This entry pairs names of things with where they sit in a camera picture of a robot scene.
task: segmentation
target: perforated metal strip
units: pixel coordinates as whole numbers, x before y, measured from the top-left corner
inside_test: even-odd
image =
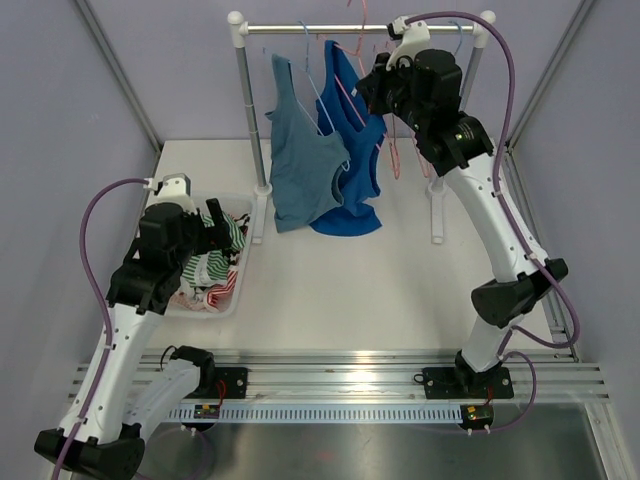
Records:
[[[454,405],[247,405],[226,404],[219,419],[196,418],[194,404],[181,404],[172,423],[460,423]]]

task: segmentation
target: metal floor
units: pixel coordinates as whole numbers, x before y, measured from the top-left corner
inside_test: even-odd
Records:
[[[497,406],[496,423],[517,414]],[[406,424],[220,424],[206,436],[201,476],[190,477],[202,442],[173,425],[158,429],[140,472],[152,480],[606,478],[579,405],[538,405],[513,430],[472,438],[449,425]]]

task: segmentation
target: folded clothing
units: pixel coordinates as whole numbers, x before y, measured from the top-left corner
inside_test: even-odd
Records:
[[[193,311],[219,313],[221,302],[233,294],[238,278],[240,255],[249,230],[250,215],[245,214],[239,218],[233,218],[231,215],[223,213],[225,220],[229,223],[229,233],[232,239],[231,249],[225,250],[224,253],[215,250],[206,255],[192,257],[187,265],[189,268],[185,267],[180,278],[180,289],[171,297],[172,304]],[[213,224],[207,224],[205,216],[203,216],[203,222],[205,222],[205,226]],[[224,263],[220,262],[218,255],[212,254],[220,254]],[[198,257],[205,257],[206,261],[203,263],[202,258]]]

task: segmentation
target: tank top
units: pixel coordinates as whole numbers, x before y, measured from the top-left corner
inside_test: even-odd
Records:
[[[342,205],[338,184],[349,153],[337,131],[319,135],[300,109],[289,60],[273,55],[271,63],[278,104],[266,114],[272,122],[270,181],[276,229],[282,233]]]
[[[364,203],[368,198],[380,195],[376,180],[378,149],[382,144],[386,126],[382,117],[370,115],[362,96],[356,92],[358,75],[344,52],[336,42],[325,42],[326,83],[320,98],[327,108],[333,124],[351,157],[349,171],[338,179],[338,187],[344,203],[341,207],[325,213],[311,224],[311,227],[326,235],[352,237],[365,235],[382,226],[371,205]],[[362,125],[349,100],[335,81],[337,75],[351,101],[366,123]],[[331,131],[320,102],[316,101],[318,126],[324,133]]]

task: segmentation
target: white plastic bin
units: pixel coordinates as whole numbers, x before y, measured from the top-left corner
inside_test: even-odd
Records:
[[[240,297],[240,290],[242,288],[242,278],[244,277],[244,271],[247,267],[247,260],[249,258],[249,248],[251,247],[251,239],[253,236],[253,226],[255,225],[255,219],[257,215],[256,201],[253,196],[240,195],[233,193],[210,193],[210,192],[191,192],[191,198],[196,204],[196,207],[200,209],[200,212],[208,215],[209,209],[207,208],[206,200],[210,198],[217,198],[220,202],[222,210],[230,214],[233,217],[240,217],[246,213],[251,214],[249,219],[249,228],[247,231],[246,242],[244,249],[240,253],[240,262],[238,264],[238,278],[236,279],[236,286],[233,290],[233,294],[220,301],[218,303],[219,312],[211,312],[208,310],[193,311],[180,305],[169,303],[165,316],[172,318],[198,318],[198,319],[213,319],[228,317],[233,313],[238,305],[238,299]]]

